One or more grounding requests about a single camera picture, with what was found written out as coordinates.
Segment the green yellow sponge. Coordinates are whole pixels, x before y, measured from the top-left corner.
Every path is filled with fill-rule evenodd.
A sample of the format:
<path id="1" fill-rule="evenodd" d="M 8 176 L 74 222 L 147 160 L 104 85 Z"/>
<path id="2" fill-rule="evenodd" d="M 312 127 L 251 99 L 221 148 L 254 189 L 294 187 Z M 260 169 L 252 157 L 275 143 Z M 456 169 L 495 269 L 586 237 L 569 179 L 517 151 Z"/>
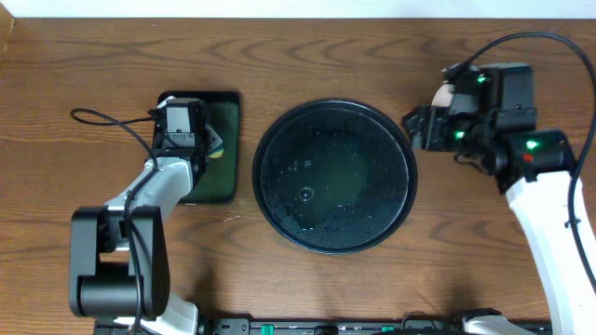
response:
<path id="1" fill-rule="evenodd" d="M 222 137 L 209 124 L 205 126 L 208 139 L 209 159 L 218 159 L 224 154 L 224 141 Z"/>

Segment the pink white plate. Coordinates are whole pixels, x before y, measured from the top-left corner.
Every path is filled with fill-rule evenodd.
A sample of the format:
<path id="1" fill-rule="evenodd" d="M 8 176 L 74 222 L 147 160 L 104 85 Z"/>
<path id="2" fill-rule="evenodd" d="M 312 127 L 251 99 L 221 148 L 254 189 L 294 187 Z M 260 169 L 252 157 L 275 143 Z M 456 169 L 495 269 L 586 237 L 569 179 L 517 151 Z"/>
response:
<path id="1" fill-rule="evenodd" d="M 435 107 L 450 107 L 454 99 L 454 85 L 444 83 L 436 92 L 431 105 Z"/>

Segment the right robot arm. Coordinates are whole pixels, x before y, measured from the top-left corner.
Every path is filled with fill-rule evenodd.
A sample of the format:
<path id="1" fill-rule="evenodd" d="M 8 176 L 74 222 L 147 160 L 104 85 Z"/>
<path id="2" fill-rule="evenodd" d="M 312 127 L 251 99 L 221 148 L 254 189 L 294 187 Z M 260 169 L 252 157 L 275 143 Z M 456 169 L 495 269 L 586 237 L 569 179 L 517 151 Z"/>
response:
<path id="1" fill-rule="evenodd" d="M 453 152 L 495 177 L 532 251 L 553 333 L 592 334 L 595 292 L 585 267 L 595 262 L 595 236 L 582 184 L 572 180 L 571 146 L 562 131 L 537 129 L 534 93 L 525 63 L 472 66 L 402 123 L 414 148 Z"/>

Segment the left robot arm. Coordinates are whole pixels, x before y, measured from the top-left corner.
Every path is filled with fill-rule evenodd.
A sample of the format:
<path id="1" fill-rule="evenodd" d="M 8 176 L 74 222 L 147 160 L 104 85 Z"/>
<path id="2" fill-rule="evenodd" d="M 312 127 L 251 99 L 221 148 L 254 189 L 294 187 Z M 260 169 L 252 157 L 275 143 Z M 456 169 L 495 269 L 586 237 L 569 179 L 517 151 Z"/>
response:
<path id="1" fill-rule="evenodd" d="M 170 290 L 164 223 L 209 164 L 209 109 L 173 98 L 150 115 L 156 133 L 140 176 L 71 218 L 68 302 L 75 315 L 111 318 L 130 334 L 195 334 L 198 308 Z"/>

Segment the black rectangular water tray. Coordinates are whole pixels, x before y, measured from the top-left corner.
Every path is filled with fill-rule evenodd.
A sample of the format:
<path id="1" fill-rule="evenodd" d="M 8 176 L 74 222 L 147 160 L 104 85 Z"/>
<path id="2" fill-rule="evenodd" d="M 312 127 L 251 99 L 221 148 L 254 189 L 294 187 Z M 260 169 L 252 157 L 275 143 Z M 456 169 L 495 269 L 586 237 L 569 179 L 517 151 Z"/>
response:
<path id="1" fill-rule="evenodd" d="M 196 188 L 183 197 L 180 204 L 227 203 L 235 195 L 237 185 L 237 152 L 240 120 L 240 95 L 235 91 L 165 91 L 157 103 L 167 97 L 196 98 L 206 102 L 209 109 L 207 124 L 223 139 L 223 156 L 209 159 L 206 172 Z"/>

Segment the black round tray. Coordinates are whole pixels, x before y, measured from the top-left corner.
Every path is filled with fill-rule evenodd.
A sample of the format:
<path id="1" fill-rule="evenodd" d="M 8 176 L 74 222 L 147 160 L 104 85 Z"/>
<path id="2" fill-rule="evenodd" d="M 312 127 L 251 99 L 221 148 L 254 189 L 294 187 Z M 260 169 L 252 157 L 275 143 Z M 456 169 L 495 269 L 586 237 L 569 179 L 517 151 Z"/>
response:
<path id="1" fill-rule="evenodd" d="M 372 248 L 406 221 L 418 171 L 399 127 L 371 105 L 340 99 L 294 107 L 262 136 L 252 187 L 280 235 L 308 250 Z"/>

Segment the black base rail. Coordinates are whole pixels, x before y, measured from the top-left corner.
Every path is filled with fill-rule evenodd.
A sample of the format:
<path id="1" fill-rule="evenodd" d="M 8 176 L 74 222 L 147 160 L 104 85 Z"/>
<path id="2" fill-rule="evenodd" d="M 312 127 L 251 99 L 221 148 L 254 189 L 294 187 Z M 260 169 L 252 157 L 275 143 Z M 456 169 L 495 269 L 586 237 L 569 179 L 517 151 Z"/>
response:
<path id="1" fill-rule="evenodd" d="M 425 315 L 390 322 L 255 321 L 246 318 L 200 320 L 193 331 L 207 335 L 367 335 L 367 334 L 551 334 L 544 322 L 511 323 L 502 315 L 478 315 L 450 320 Z"/>

